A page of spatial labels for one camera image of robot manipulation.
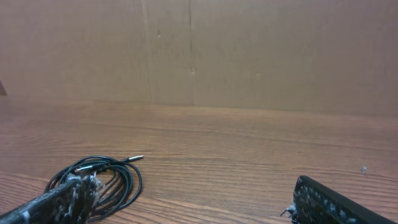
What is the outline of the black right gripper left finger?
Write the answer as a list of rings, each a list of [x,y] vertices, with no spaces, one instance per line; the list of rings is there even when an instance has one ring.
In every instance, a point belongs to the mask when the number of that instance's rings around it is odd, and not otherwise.
[[[100,185],[93,175],[70,174],[54,189],[1,215],[1,224],[87,223],[99,200]]]

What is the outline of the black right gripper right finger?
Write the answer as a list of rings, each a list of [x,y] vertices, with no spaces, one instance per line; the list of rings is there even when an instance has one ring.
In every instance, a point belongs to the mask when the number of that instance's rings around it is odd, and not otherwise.
[[[306,175],[298,177],[284,213],[294,224],[395,224]]]

